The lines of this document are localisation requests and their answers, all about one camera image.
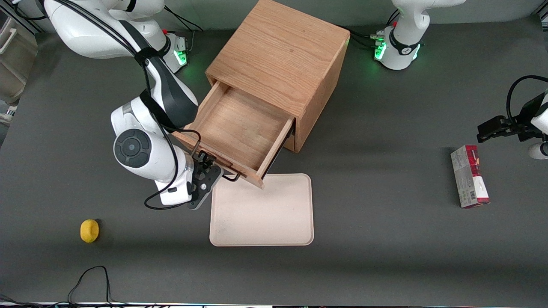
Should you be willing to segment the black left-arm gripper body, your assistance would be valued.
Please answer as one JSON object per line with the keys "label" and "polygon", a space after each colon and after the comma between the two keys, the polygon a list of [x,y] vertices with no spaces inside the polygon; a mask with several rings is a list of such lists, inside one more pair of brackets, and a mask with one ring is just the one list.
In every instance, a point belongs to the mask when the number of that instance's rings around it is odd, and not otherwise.
{"label": "black left-arm gripper body", "polygon": [[517,135],[520,142],[535,138],[535,129],[531,123],[533,117],[531,115],[517,115],[508,119],[503,115],[499,115],[500,129],[497,132],[497,137]]}

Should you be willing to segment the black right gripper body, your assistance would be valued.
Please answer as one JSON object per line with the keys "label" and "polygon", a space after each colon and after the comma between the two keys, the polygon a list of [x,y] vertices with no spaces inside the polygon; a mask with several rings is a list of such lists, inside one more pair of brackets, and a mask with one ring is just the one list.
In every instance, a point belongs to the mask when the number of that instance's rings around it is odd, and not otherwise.
{"label": "black right gripper body", "polygon": [[193,156],[194,160],[194,171],[193,171],[193,182],[201,183],[206,181],[207,183],[213,183],[219,179],[213,174],[213,165],[204,166],[203,165],[203,151],[199,151]]}

